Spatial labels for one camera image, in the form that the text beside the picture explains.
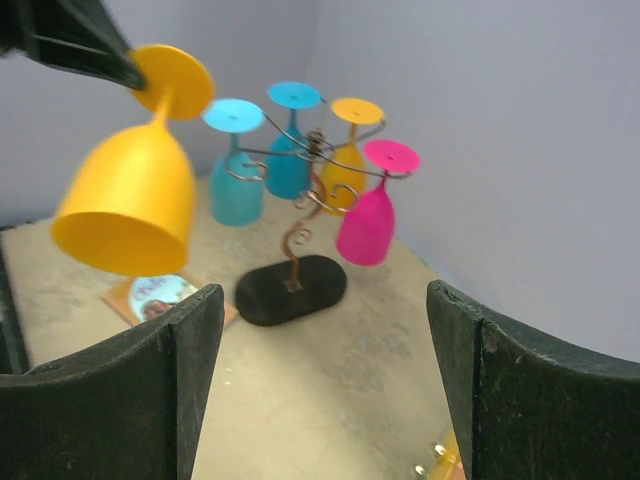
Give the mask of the pink wine glass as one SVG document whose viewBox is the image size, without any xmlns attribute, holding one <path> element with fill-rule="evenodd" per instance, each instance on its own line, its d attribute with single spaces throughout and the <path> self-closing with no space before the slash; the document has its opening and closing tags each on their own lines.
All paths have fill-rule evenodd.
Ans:
<svg viewBox="0 0 640 480">
<path fill-rule="evenodd" d="M 421 158 L 411 147 L 390 139 L 368 141 L 364 154 L 383 170 L 383 176 L 345 213 L 335 244 L 345 260 L 372 267 L 385 260 L 394 237 L 395 209 L 387 181 L 392 174 L 412 174 L 420 167 Z"/>
</svg>

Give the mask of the blue wine glass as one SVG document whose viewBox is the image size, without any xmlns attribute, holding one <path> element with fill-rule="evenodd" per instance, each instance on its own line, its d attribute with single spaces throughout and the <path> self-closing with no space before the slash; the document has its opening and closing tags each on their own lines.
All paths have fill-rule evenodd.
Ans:
<svg viewBox="0 0 640 480">
<path fill-rule="evenodd" d="M 280 134 L 270 148 L 267 158 L 266 188 L 274 196 L 294 200 L 310 187 L 309 166 L 303 156 L 308 145 L 297 126 L 297 113 L 309 110 L 321 103 L 320 92 L 302 82 L 283 81 L 269 87 L 269 98 L 289 110 L 285 134 Z"/>
<path fill-rule="evenodd" d="M 256 222 L 263 211 L 263 180 L 260 168 L 240 150 L 241 134 L 257 130 L 264 113 L 256 104 L 238 98 L 212 102 L 202 114 L 213 130 L 230 135 L 227 152 L 215 163 L 210 175 L 210 207 L 213 218 L 228 227 Z"/>
</svg>

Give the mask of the yellow wine glass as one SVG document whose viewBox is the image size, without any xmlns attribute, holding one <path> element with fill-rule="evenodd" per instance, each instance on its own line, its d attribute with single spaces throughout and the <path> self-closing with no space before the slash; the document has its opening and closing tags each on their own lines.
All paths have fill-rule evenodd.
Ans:
<svg viewBox="0 0 640 480">
<path fill-rule="evenodd" d="M 384 119 L 384 111 L 378 105 L 356 97 L 334 100 L 331 110 L 350 125 L 346 145 L 337 147 L 332 155 L 335 162 L 346 168 L 328 162 L 322 167 L 320 179 L 327 190 L 324 212 L 343 217 L 343 209 L 349 209 L 367 186 L 367 175 L 361 173 L 366 169 L 366 163 L 357 146 L 358 127 L 378 125 Z"/>
<path fill-rule="evenodd" d="M 198 117 L 213 100 L 214 81 L 200 61 L 173 46 L 142 46 L 131 58 L 147 80 L 134 96 L 152 117 L 91 151 L 59 205 L 51 237 L 96 269 L 155 276 L 186 265 L 196 202 L 194 170 L 169 123 Z"/>
</svg>

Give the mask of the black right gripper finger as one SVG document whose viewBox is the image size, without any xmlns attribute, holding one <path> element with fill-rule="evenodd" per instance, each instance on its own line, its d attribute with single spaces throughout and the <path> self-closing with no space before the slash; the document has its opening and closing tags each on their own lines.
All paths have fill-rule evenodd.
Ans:
<svg viewBox="0 0 640 480">
<path fill-rule="evenodd" d="M 636 479 L 639 365 L 498 313 L 442 280 L 426 310 L 469 479 Z"/>
<path fill-rule="evenodd" d="M 1 55 L 21 53 L 50 68 L 142 90 L 146 78 L 99 0 L 6 0 Z"/>
<path fill-rule="evenodd" d="M 1 378 L 4 479 L 189 479 L 224 323 L 210 284 L 91 347 Z"/>
</svg>

